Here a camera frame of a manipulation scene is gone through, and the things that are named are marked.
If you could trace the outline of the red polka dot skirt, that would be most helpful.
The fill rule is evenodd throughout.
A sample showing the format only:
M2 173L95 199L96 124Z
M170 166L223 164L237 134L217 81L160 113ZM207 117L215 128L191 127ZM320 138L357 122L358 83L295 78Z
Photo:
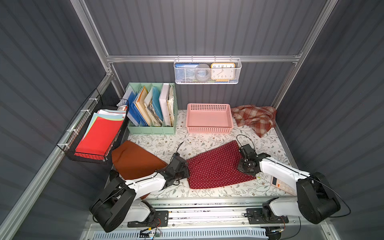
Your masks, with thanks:
M188 159L189 186L194 190L213 189L256 179L238 170L242 158L236 141Z

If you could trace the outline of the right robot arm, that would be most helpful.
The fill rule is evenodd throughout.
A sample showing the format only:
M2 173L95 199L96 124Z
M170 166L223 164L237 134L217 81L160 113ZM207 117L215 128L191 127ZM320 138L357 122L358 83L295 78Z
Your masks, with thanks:
M339 195L330 187L323 174L311 174L292 168L268 154L257 154L250 145L240 147L240 153L240 172L253 177L259 173L270 175L296 192L294 198L275 198L263 203L261 216L265 222L271 223L283 216L296 216L318 224L341 209Z

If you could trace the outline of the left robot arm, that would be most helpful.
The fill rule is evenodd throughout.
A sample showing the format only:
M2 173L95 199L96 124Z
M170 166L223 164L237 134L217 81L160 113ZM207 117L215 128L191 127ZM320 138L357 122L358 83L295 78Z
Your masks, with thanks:
M90 212L106 233L123 223L134 227L152 227L159 222L156 210L141 197L164 190L189 177L187 161L176 152L166 167L149 176L135 180L123 180L120 177L110 180L90 206Z

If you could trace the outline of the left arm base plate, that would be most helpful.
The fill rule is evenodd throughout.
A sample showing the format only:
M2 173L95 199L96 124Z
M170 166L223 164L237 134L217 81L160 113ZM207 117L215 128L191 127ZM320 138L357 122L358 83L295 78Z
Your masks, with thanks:
M155 228L155 227L167 227L169 221L169 211L155 211L150 213L146 220L143 222L128 222L128 228Z

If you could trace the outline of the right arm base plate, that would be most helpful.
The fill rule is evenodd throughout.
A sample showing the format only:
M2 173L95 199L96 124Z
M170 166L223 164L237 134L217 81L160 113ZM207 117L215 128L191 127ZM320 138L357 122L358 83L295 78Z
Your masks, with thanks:
M275 216L271 211L264 208L246 209L244 217L248 219L250 225L289 223L287 216Z

